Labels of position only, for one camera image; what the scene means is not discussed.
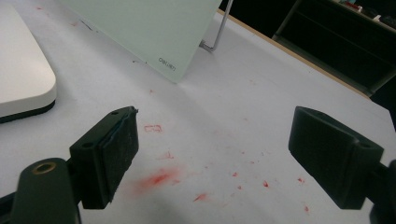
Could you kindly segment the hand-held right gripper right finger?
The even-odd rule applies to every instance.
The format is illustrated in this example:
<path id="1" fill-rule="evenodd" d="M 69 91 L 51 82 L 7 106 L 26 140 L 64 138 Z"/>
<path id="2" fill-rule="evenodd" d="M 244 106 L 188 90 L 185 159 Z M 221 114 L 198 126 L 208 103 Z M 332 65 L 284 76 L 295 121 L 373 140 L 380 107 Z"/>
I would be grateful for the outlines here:
<path id="1" fill-rule="evenodd" d="M 362 208 L 365 182 L 383 154 L 375 142 L 303 106 L 294 110 L 289 151 L 342 209 Z"/>

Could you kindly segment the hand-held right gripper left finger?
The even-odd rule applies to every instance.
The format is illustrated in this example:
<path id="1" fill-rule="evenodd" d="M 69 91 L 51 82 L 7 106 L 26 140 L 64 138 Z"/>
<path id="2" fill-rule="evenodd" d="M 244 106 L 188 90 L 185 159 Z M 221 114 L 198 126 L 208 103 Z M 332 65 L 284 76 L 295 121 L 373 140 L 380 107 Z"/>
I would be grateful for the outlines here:
<path id="1" fill-rule="evenodd" d="M 77 202 L 104 209 L 138 152 L 136 115 L 126 106 L 108 113 L 70 147 L 69 172 Z"/>

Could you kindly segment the white board eraser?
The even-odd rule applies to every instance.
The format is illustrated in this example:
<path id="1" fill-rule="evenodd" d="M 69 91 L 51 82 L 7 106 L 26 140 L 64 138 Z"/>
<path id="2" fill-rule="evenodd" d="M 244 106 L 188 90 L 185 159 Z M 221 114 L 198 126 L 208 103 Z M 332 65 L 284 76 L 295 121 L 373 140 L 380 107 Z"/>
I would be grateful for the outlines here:
<path id="1" fill-rule="evenodd" d="M 56 98 L 45 54 L 15 7 L 0 2 L 0 123 L 45 113 Z"/>

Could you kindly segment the standing glass whiteboard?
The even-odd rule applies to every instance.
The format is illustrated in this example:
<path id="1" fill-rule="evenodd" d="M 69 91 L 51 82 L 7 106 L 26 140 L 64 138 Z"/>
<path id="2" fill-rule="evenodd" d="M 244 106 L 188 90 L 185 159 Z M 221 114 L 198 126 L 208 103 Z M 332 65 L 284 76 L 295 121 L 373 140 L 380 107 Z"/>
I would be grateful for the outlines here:
<path id="1" fill-rule="evenodd" d="M 60 0 L 170 81 L 185 75 L 221 0 Z"/>

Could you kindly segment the metal whiteboard stand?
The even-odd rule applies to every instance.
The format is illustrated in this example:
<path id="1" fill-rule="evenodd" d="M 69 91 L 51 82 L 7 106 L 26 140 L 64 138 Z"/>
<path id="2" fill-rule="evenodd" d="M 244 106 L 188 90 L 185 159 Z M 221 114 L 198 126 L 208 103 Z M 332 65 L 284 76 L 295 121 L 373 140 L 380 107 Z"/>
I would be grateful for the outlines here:
<path id="1" fill-rule="evenodd" d="M 224 11 L 224 14 L 223 14 L 223 18 L 221 20 L 221 24 L 220 24 L 220 27 L 219 27 L 219 30 L 218 30 L 218 33 L 217 33 L 217 36 L 215 38 L 215 41 L 214 41 L 213 45 L 209 46 L 204 40 L 202 40 L 201 43 L 199 44 L 200 48 L 205 49 L 208 52 L 213 52 L 213 51 L 215 51 L 218 48 L 219 41 L 220 41 L 221 36 L 223 34 L 223 31 L 224 31 L 226 22 L 228 20 L 232 5 L 233 5 L 233 0 L 228 0 L 226 8 L 225 8 L 225 11 Z"/>

